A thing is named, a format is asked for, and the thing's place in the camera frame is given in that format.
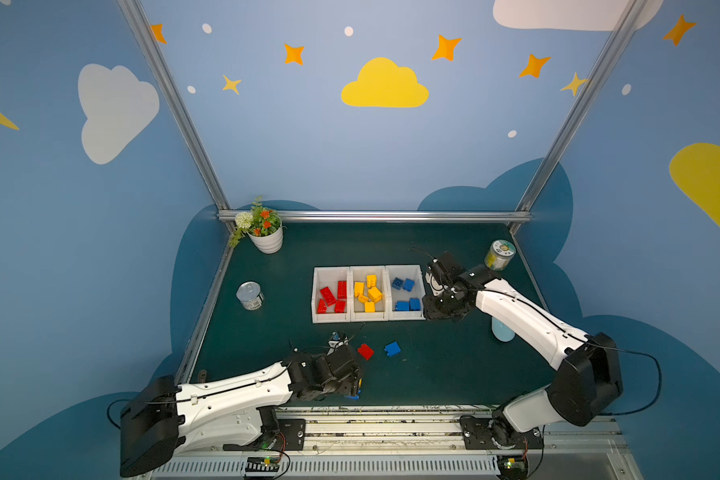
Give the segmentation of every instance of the potted plant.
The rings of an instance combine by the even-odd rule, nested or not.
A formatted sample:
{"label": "potted plant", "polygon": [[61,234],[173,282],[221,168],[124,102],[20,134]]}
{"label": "potted plant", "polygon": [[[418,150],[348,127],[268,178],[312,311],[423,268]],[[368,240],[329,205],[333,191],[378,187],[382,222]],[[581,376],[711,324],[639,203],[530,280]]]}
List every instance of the potted plant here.
{"label": "potted plant", "polygon": [[265,254],[274,254],[282,247],[282,221],[276,210],[262,206],[262,198],[257,197],[251,204],[250,212],[240,212],[235,216],[235,233],[230,245],[237,246],[245,234],[251,242]]}

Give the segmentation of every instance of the white flower pot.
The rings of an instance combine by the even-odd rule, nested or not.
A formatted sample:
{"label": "white flower pot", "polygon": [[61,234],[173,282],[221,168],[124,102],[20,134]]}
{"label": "white flower pot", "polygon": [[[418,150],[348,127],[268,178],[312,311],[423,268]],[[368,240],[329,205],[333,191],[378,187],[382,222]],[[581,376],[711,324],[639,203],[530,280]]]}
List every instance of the white flower pot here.
{"label": "white flower pot", "polygon": [[265,254],[274,254],[282,247],[282,226],[277,229],[277,232],[267,236],[253,236],[249,235],[251,242],[253,242],[260,251]]}

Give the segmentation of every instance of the vent grille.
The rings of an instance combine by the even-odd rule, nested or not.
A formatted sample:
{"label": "vent grille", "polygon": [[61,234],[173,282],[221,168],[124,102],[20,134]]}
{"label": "vent grille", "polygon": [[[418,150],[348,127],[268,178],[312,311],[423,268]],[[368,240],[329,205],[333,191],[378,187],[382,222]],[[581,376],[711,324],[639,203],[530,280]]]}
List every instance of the vent grille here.
{"label": "vent grille", "polygon": [[[291,455],[293,464],[288,476],[351,477],[351,476],[482,476],[499,475],[497,459],[486,455],[459,456],[332,456],[327,458]],[[218,457],[174,458],[152,472],[152,478],[240,478],[243,463]],[[268,478],[270,474],[253,473],[249,476]]]}

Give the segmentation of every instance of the yellow cloud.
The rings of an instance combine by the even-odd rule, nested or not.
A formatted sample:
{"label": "yellow cloud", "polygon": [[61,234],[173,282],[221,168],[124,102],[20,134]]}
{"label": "yellow cloud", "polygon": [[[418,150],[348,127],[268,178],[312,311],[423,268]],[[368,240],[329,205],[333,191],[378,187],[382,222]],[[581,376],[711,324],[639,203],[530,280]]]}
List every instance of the yellow cloud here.
{"label": "yellow cloud", "polygon": [[693,144],[683,148],[670,163],[670,175],[720,227],[720,147]]}
{"label": "yellow cloud", "polygon": [[342,90],[342,100],[353,107],[412,108],[423,105],[429,90],[416,73],[388,58],[374,58],[360,70],[358,80]]}

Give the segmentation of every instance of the white cloud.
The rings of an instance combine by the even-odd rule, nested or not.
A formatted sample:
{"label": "white cloud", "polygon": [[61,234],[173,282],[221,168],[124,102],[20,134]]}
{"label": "white cloud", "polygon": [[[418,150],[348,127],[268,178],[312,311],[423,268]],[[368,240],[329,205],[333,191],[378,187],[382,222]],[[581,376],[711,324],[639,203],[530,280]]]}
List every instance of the white cloud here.
{"label": "white cloud", "polygon": [[80,105],[88,120],[83,149],[96,164],[111,162],[160,109],[157,90],[123,66],[112,70],[88,64],[77,79]]}
{"label": "white cloud", "polygon": [[[648,0],[637,27],[650,22],[663,0]],[[609,32],[629,0],[496,0],[494,18],[509,28],[556,28]]]}

